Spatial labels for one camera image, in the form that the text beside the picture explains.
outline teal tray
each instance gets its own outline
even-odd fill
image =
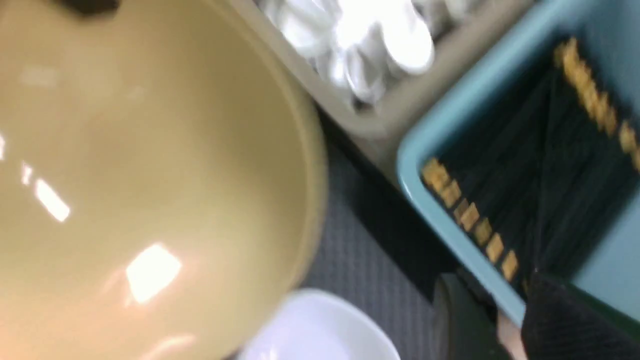
[[[640,1],[548,0],[529,12],[407,134],[399,149],[401,188],[440,239],[493,295],[517,325],[525,302],[425,189],[420,170],[487,111],[543,49],[577,34],[606,88],[640,113]],[[640,197],[638,194],[572,281],[640,320]]]

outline bowl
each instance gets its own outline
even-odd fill
[[[0,357],[219,359],[316,250],[316,114],[214,0],[0,6]]]
[[[292,293],[238,360],[400,360],[387,335],[349,302],[321,290]]]

